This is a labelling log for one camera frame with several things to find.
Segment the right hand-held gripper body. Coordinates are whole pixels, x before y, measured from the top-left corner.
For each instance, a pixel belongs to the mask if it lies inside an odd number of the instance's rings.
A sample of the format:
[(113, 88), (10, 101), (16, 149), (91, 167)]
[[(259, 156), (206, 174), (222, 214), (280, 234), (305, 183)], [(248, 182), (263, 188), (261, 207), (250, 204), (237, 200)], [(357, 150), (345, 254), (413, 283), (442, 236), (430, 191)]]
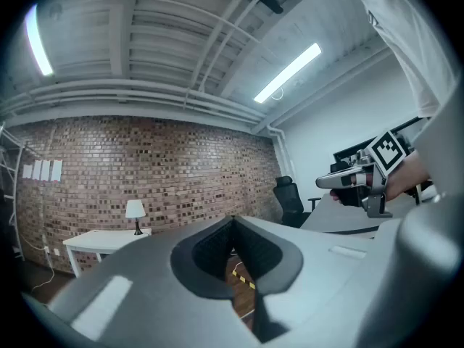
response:
[(390, 130), (385, 130), (364, 149), (357, 152), (356, 187), (360, 205), (369, 218), (391, 218), (385, 208), (387, 183), (390, 174), (406, 158), (399, 140)]

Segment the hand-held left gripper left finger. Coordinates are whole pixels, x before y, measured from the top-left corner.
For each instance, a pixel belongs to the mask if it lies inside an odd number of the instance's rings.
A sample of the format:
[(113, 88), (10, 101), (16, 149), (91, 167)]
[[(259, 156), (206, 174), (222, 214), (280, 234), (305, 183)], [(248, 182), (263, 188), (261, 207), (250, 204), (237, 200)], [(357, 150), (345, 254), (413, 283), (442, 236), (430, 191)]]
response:
[(192, 294), (175, 277), (175, 245), (207, 220), (130, 243), (70, 282), (45, 307), (23, 297), (61, 348), (259, 348), (229, 300)]

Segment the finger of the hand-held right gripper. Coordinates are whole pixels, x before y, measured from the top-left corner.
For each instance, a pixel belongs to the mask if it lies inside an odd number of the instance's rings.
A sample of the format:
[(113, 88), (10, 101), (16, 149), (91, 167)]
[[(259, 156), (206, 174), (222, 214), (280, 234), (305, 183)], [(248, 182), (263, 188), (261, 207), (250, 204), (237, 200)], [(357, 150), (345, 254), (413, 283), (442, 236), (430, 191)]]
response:
[(362, 181), (356, 175), (364, 173), (364, 170), (340, 170), (317, 178), (315, 184), (320, 189), (347, 189)]

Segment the person's right forearm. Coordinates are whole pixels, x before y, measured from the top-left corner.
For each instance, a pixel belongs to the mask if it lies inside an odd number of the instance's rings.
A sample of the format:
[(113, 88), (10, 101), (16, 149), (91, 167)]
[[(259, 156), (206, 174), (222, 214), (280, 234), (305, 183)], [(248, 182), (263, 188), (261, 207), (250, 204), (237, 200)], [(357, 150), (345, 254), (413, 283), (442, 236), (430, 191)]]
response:
[(430, 178), (417, 150), (409, 154), (389, 174), (385, 190), (386, 201), (396, 199), (400, 194), (422, 184)]

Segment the person's right hand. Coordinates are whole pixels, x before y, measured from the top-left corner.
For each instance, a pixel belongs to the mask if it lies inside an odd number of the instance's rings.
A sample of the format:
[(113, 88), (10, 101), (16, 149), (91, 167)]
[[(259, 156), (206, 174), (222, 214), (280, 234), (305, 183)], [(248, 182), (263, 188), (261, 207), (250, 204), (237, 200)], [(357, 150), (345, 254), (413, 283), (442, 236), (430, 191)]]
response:
[(360, 187), (331, 189), (330, 196), (333, 200), (344, 206), (361, 207), (363, 190)]

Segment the black framed partition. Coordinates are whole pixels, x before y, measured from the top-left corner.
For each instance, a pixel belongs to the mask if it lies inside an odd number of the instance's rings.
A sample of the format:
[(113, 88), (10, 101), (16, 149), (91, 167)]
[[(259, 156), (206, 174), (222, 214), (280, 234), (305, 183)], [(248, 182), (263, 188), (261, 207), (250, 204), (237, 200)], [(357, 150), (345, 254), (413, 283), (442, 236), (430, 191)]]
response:
[[(406, 123), (403, 123), (396, 128), (391, 129), (391, 132), (394, 134), (395, 138), (401, 143), (402, 148), (405, 150), (406, 154), (413, 152), (414, 147), (412, 146), (413, 140), (421, 132), (424, 125), (428, 122), (428, 118), (419, 118), (415, 117)], [(343, 149), (339, 152), (333, 154), (335, 163), (345, 161), (349, 165), (354, 163), (356, 152), (360, 149), (364, 149), (369, 143), (373, 141), (373, 138), (368, 139), (367, 141), (355, 144), (354, 146)]]

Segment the grey desk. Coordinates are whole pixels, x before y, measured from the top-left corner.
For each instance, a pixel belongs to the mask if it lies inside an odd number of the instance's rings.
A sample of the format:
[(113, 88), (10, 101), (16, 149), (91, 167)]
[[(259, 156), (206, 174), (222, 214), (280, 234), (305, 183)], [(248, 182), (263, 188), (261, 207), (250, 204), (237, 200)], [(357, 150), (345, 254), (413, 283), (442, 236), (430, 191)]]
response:
[(386, 203), (392, 217), (369, 218), (359, 207), (344, 206), (324, 195), (301, 229), (320, 233), (374, 238), (396, 234), (402, 218), (417, 206), (414, 198), (401, 194)]

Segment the black office chair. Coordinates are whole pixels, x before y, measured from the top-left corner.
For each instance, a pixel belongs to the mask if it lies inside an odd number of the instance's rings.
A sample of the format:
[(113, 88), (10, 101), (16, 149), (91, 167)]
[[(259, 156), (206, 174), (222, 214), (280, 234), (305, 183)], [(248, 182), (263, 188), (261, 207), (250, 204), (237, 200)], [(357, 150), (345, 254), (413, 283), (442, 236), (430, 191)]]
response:
[(278, 177), (275, 179), (276, 186), (273, 193), (282, 208), (281, 224), (292, 228), (301, 228), (306, 219), (315, 210), (316, 203), (320, 197), (310, 198), (311, 211), (305, 212), (299, 191), (295, 182), (290, 176)]

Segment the white square table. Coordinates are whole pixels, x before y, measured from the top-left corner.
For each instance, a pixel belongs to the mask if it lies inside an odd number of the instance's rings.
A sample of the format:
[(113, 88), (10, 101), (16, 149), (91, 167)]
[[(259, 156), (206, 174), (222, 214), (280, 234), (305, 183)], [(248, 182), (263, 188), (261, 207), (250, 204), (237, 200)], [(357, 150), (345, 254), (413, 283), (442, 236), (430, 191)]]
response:
[(93, 253), (96, 255), (98, 262), (101, 262), (102, 254), (112, 254), (134, 241), (151, 236), (151, 234), (151, 228), (144, 228), (141, 235), (135, 235), (132, 230), (92, 230), (64, 240), (63, 245), (67, 251), (72, 271), (75, 277), (78, 278), (81, 271), (75, 256), (76, 252)]

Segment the yellow black floor tape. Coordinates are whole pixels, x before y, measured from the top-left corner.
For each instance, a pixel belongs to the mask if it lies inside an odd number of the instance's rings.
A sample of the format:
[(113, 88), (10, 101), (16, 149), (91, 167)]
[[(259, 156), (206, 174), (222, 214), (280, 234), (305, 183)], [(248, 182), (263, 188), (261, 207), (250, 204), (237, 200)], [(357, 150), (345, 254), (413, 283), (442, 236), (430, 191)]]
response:
[(242, 283), (246, 284), (249, 288), (256, 289), (256, 286), (251, 281), (247, 280), (245, 277), (237, 273), (235, 270), (232, 272), (232, 275), (237, 277)]

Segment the white shade table lamp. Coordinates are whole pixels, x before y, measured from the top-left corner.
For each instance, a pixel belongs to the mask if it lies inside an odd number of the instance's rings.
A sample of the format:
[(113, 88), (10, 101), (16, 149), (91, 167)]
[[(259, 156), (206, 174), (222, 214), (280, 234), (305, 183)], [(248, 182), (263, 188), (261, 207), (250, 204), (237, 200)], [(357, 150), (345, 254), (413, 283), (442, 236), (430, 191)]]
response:
[(126, 204), (125, 210), (125, 218), (135, 220), (135, 236), (143, 235), (144, 233), (140, 229), (139, 219), (144, 218), (146, 216), (146, 212), (144, 209), (144, 205), (140, 199), (132, 199), (128, 200)]

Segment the long ceiling light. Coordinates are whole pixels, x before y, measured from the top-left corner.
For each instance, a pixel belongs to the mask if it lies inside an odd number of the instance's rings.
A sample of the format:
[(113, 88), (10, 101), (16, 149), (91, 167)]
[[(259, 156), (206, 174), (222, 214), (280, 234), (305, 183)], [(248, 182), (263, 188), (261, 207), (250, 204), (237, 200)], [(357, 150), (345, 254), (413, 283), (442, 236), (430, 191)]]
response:
[(284, 83), (297, 74), (301, 69), (313, 61), (322, 53), (320, 46), (317, 43), (309, 46), (296, 59), (287, 65), (269, 84), (264, 87), (261, 92), (254, 97), (254, 101), (261, 104), (271, 97)]
[(44, 48), (38, 25), (38, 5), (34, 4), (25, 15), (25, 29), (30, 45), (30, 50), (38, 69), (43, 76), (50, 76), (54, 73), (46, 50)]

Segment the white shirt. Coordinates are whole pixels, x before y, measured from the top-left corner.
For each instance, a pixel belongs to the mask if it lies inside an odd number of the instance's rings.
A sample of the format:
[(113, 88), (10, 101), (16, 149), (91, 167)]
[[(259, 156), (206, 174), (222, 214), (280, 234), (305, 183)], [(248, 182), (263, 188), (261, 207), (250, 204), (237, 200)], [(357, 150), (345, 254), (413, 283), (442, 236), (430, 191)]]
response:
[(371, 25), (393, 51), (418, 116), (433, 117), (454, 90), (462, 66), (419, 0), (361, 0)]

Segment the metal rack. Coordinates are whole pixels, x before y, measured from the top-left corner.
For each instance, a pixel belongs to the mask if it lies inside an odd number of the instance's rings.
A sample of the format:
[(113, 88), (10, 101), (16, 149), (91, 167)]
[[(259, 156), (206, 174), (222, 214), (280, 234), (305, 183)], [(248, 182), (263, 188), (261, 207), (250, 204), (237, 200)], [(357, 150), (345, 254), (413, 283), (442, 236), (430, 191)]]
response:
[(24, 260), (17, 225), (17, 181), (24, 143), (0, 125), (0, 229), (14, 257)]

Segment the white wall pipe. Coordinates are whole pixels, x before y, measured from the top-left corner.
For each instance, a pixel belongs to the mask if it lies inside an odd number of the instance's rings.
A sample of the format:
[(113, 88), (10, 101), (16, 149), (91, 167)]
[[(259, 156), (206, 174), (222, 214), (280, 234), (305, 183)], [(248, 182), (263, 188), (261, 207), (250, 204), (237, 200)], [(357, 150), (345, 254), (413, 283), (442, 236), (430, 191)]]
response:
[(281, 159), (286, 170), (286, 174), (290, 176), (294, 181), (297, 179), (294, 163), (289, 154), (289, 150), (286, 143), (286, 135), (283, 130), (274, 128), (271, 125), (266, 125), (266, 128), (270, 135), (277, 138), (279, 149), (281, 151)]

